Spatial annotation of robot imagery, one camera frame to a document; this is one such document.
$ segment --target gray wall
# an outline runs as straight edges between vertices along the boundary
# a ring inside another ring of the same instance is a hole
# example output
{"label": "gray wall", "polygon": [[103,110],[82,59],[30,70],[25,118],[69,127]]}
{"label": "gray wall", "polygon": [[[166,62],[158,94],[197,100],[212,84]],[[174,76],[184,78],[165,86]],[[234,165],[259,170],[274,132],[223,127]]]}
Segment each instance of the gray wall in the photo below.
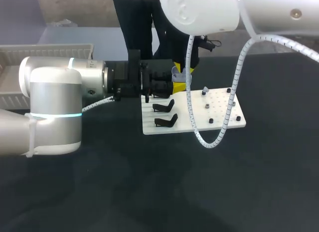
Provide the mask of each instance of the gray wall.
{"label": "gray wall", "polygon": [[0,44],[36,44],[44,29],[38,0],[0,0]]}

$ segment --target cable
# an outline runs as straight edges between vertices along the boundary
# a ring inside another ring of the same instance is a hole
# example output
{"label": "cable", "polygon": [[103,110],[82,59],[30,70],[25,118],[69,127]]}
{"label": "cable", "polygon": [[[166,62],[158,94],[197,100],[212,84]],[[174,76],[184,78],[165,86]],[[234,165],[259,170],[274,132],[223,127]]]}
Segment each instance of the cable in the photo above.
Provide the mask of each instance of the cable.
{"label": "cable", "polygon": [[225,115],[222,129],[220,130],[217,139],[213,143],[209,144],[209,143],[204,141],[204,139],[202,138],[202,136],[200,135],[200,133],[198,131],[198,128],[197,128],[196,122],[195,122],[195,118],[194,118],[194,114],[193,114],[192,104],[191,104],[190,58],[191,58],[191,51],[192,51],[192,47],[193,47],[193,43],[194,43],[194,36],[189,37],[188,46],[187,46],[187,53],[186,53],[186,95],[187,95],[188,113],[189,113],[189,118],[190,118],[190,122],[191,122],[191,125],[193,127],[193,130],[194,130],[194,133],[195,133],[197,139],[199,140],[199,142],[201,143],[201,145],[203,145],[205,148],[214,148],[222,141],[222,139],[226,133],[227,127],[228,127],[231,110],[233,108],[233,101],[234,101],[234,97],[236,94],[238,81],[239,81],[239,77],[240,77],[240,74],[241,74],[241,71],[243,68],[245,58],[247,56],[249,49],[252,47],[252,45],[254,45],[257,42],[262,42],[262,41],[270,41],[270,42],[275,42],[275,43],[281,44],[287,48],[295,50],[295,51],[311,58],[312,60],[314,60],[316,62],[319,62],[319,53],[317,53],[316,51],[314,51],[314,50],[312,50],[312,49],[310,49],[310,48],[308,48],[308,47],[306,47],[298,42],[290,40],[288,38],[285,38],[282,36],[276,36],[276,35],[257,35],[255,37],[253,37],[252,39],[250,39],[245,44],[245,46],[242,49],[240,56],[238,58],[235,76],[234,76],[234,80],[233,80],[233,85],[231,87],[227,111],[226,111],[226,115]]}
{"label": "cable", "polygon": [[112,96],[108,97],[108,98],[105,98],[105,99],[103,99],[101,101],[95,102],[95,103],[93,103],[93,104],[91,104],[91,105],[89,105],[87,107],[84,107],[82,109],[82,113],[84,113],[84,112],[86,112],[88,110],[91,110],[94,107],[97,107],[97,106],[100,106],[100,105],[103,105],[103,104],[106,104],[106,103],[109,103],[109,102],[112,102],[112,101],[114,101],[114,98]]}

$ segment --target white robotic arm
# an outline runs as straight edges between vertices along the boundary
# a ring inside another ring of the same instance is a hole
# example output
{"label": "white robotic arm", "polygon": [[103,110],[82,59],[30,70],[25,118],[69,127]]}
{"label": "white robotic arm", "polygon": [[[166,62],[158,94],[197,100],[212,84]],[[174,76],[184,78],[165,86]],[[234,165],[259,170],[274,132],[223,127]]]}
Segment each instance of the white robotic arm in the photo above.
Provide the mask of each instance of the white robotic arm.
{"label": "white robotic arm", "polygon": [[[276,35],[319,35],[319,0],[160,0],[169,21],[190,36],[186,54],[186,93],[192,127],[206,148],[222,140],[229,121],[241,69],[249,48],[256,42],[273,41],[313,60],[315,51]],[[206,143],[195,123],[190,96],[190,55],[195,35],[233,31],[242,18],[252,39],[240,54],[231,88],[229,106],[218,138]],[[53,155],[75,151],[81,143],[82,96],[117,96],[148,98],[154,88],[172,90],[166,82],[155,82],[140,61],[106,65],[103,61],[73,58],[26,58],[20,68],[20,86],[31,97],[31,119],[0,110],[0,154]]]}
{"label": "white robotic arm", "polygon": [[[186,52],[187,105],[194,133],[205,148],[216,147],[226,133],[239,77],[252,45],[262,41],[275,42],[319,62],[319,54],[306,46],[281,36],[259,34],[266,30],[280,34],[319,35],[319,0],[161,0],[161,4],[169,21],[191,35]],[[207,143],[197,128],[191,102],[190,57],[194,35],[234,30],[239,24],[239,15],[252,38],[238,59],[222,129],[216,140]]]}
{"label": "white robotic arm", "polygon": [[252,27],[258,34],[319,35],[319,0],[160,2],[168,20],[177,29],[189,35],[234,31],[240,26],[240,16],[250,34]]}

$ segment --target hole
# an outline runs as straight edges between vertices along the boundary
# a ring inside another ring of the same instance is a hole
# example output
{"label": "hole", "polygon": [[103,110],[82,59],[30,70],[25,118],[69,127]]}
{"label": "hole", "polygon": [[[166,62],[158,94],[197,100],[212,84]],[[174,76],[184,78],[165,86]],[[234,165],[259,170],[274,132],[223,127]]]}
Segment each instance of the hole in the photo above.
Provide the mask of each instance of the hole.
{"label": "hole", "polygon": [[91,96],[93,96],[93,95],[95,94],[95,91],[89,90],[88,93],[89,93]]}

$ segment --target white tray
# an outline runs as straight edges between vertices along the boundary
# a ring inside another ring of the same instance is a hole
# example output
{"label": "white tray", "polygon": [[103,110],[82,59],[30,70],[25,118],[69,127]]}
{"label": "white tray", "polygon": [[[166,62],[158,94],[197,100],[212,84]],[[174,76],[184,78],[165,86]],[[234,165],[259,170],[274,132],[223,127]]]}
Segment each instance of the white tray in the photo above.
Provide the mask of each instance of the white tray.
{"label": "white tray", "polygon": [[[191,99],[193,105],[193,112],[195,121],[199,131],[220,130],[227,110],[229,93],[227,88],[210,90],[205,96],[202,91],[192,91]],[[161,104],[167,106],[169,102],[174,99],[175,105],[171,112],[154,112],[153,104]],[[192,126],[190,124],[186,92],[179,92],[172,95],[169,99],[162,98],[150,98],[149,103],[145,103],[145,98],[142,96],[142,119],[143,119],[143,133],[145,135],[155,134],[171,134],[192,132]],[[236,105],[233,107],[228,128],[241,128],[246,126],[246,120],[238,102],[237,96],[235,96]],[[172,128],[168,127],[156,127],[154,123],[155,118],[161,118],[164,120],[171,120],[173,115],[178,114],[178,120]],[[214,123],[210,124],[209,119],[213,118]]]}

